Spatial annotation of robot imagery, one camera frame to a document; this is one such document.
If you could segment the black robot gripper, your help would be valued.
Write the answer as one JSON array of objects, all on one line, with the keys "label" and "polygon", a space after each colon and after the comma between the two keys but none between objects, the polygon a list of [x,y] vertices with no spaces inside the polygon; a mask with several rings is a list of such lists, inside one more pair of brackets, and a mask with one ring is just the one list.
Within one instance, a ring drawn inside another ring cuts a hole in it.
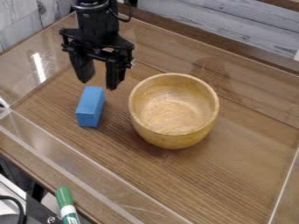
[{"label": "black robot gripper", "polygon": [[135,45],[119,35],[119,23],[131,17],[118,15],[117,5],[75,5],[78,28],[62,28],[62,49],[79,80],[87,83],[95,75],[94,60],[106,62],[107,89],[115,90],[133,66]]}]

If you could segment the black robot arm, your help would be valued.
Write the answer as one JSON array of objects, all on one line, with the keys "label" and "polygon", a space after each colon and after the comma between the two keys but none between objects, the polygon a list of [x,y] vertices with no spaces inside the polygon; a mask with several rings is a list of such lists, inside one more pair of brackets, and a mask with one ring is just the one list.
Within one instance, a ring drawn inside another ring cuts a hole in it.
[{"label": "black robot arm", "polygon": [[119,22],[129,18],[118,15],[118,0],[77,0],[74,9],[78,28],[62,28],[62,50],[70,54],[75,74],[87,83],[95,73],[94,61],[106,63],[107,89],[115,90],[134,65],[135,45],[119,35]]}]

